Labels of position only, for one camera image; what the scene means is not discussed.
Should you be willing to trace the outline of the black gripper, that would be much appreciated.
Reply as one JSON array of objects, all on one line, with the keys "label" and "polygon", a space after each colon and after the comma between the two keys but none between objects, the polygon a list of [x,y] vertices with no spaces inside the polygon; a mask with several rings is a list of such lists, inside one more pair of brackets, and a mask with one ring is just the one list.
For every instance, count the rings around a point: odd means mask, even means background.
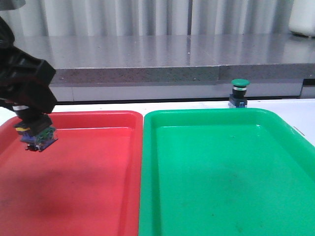
[{"label": "black gripper", "polygon": [[55,69],[14,46],[15,37],[0,18],[0,106],[27,106],[49,114],[57,99],[49,88]]}]

